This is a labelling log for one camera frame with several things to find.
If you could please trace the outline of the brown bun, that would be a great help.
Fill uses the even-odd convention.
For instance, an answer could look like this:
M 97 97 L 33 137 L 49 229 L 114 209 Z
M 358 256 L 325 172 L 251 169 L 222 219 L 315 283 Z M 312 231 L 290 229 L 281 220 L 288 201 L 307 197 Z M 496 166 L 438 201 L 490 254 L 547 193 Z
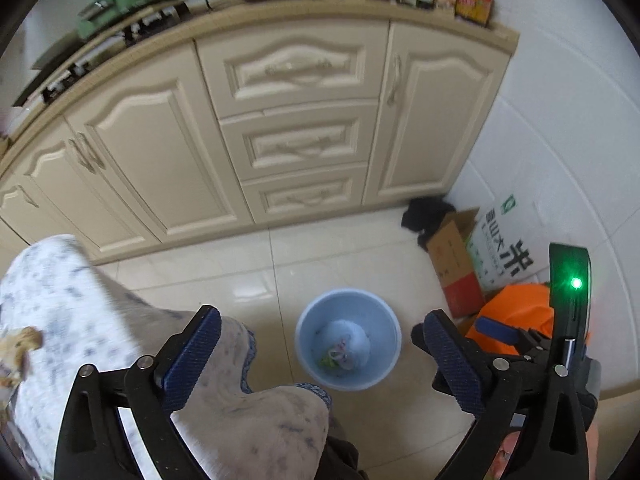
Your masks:
M 40 349 L 42 343 L 42 333 L 32 326 L 9 330 L 1 336 L 2 388 L 15 388 L 22 381 L 27 353 Z

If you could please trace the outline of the light blue trash bin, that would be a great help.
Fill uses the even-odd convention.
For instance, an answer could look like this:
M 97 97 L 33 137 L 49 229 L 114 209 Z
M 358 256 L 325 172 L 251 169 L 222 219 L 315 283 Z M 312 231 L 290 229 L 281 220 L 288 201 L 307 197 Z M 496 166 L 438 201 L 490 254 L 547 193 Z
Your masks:
M 402 333 L 382 298 L 342 288 L 308 304 L 297 320 L 294 342 L 300 366 L 315 382 L 337 391 L 362 391 L 394 369 Z

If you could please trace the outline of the lower kitchen cabinets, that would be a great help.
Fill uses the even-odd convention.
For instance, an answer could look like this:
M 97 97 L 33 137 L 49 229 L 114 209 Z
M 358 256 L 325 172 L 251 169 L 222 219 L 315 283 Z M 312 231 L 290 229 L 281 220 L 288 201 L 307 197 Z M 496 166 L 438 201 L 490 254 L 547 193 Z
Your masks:
M 25 118 L 1 261 L 56 234 L 107 263 L 444 194 L 517 45 L 381 0 L 221 0 Z

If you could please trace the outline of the orange plastic bag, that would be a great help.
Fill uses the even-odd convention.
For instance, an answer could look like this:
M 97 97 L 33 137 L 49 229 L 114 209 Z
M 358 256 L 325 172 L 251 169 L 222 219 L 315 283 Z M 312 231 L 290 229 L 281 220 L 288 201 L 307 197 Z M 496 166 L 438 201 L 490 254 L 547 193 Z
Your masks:
M 550 290 L 541 284 L 508 285 L 488 301 L 478 314 L 514 328 L 536 330 L 551 337 L 554 311 Z

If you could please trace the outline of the cardboard box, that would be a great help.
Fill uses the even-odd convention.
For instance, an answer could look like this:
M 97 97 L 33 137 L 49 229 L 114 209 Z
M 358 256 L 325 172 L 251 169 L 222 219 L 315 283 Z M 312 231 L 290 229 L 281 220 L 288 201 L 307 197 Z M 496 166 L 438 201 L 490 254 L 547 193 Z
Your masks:
M 485 304 L 466 241 L 473 233 L 478 208 L 450 212 L 426 243 L 432 265 L 453 318 L 466 318 Z

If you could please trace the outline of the white rice bag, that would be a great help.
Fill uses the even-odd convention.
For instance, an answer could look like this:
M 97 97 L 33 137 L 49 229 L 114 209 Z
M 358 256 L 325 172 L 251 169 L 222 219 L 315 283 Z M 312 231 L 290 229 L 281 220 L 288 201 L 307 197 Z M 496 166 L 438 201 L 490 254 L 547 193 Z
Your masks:
M 548 266 L 548 240 L 531 200 L 499 196 L 476 216 L 466 249 L 484 292 L 521 283 Z

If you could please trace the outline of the round table with floral cloth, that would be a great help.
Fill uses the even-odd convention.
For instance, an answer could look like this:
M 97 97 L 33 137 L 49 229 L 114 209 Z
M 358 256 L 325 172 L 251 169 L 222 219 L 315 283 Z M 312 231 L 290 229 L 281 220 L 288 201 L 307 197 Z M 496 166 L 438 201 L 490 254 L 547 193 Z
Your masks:
M 43 479 L 311 479 L 330 426 L 320 388 L 254 391 L 254 334 L 221 335 L 186 406 L 166 415 L 155 358 L 196 312 L 157 309 L 97 269 L 75 237 L 20 252 L 1 281 L 1 330 L 32 326 L 12 418 Z

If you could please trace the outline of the black cloth on floor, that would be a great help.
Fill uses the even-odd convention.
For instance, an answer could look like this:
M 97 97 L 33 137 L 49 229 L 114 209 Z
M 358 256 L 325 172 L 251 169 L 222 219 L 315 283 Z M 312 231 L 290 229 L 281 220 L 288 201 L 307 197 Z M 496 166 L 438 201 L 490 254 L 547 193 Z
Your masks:
M 426 244 L 438 231 L 442 220 L 456 208 L 442 196 L 427 196 L 410 200 L 402 214 L 401 226 L 418 236 L 418 245 L 426 250 Z

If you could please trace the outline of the black gas stove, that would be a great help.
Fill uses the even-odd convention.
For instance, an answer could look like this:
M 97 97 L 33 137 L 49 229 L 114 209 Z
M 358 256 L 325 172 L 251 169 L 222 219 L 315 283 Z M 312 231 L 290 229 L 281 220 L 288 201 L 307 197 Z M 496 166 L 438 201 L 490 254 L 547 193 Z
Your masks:
M 185 1 L 166 0 L 125 16 L 89 39 L 81 39 L 78 32 L 72 30 L 32 64 L 30 69 L 36 73 L 35 77 L 13 106 L 25 107 L 38 96 L 49 104 L 111 56 L 189 18 L 192 12 Z

